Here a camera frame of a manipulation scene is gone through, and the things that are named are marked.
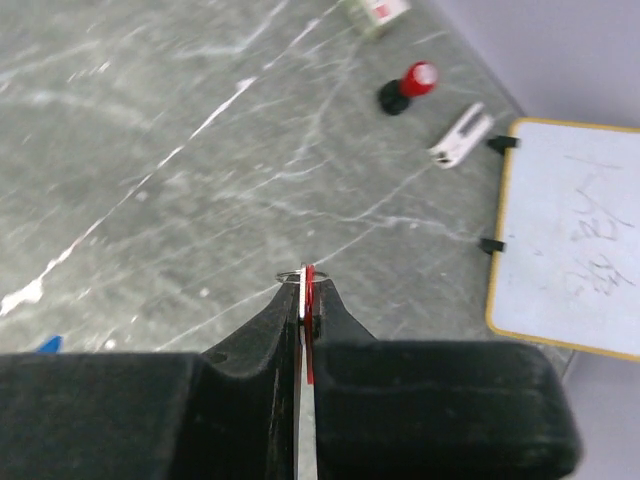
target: black clip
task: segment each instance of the black clip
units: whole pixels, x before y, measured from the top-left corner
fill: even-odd
[[[493,238],[481,238],[478,248],[484,253],[491,255],[494,252],[504,252],[507,248],[507,244],[500,240],[494,240]]]
[[[519,144],[519,138],[509,137],[507,135],[498,135],[497,137],[487,140],[487,146],[500,155],[504,155],[507,148],[518,148]]]

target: metal ring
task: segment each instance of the metal ring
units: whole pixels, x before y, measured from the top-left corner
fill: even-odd
[[[329,275],[324,272],[315,271],[313,275],[313,283],[324,282],[329,279]],[[293,272],[281,272],[276,275],[276,280],[280,283],[300,283],[300,270]]]

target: whiteboard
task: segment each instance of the whiteboard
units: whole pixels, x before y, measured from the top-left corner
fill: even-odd
[[[510,135],[487,323],[640,360],[640,130],[524,118]]]

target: red object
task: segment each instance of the red object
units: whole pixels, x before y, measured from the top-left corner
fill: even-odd
[[[307,265],[307,282],[306,285],[300,285],[300,288],[305,288],[305,308],[304,308],[304,341],[307,347],[307,384],[313,385],[313,351],[312,351],[312,339],[313,339],[313,276],[316,269],[313,265]]]
[[[429,62],[418,62],[400,80],[400,93],[405,97],[426,95],[436,86],[438,70]]]
[[[389,7],[386,5],[380,5],[375,9],[378,18],[384,18],[389,16]]]

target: gray wall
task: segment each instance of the gray wall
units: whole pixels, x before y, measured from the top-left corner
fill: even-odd
[[[640,1],[425,1],[531,116],[640,127]]]

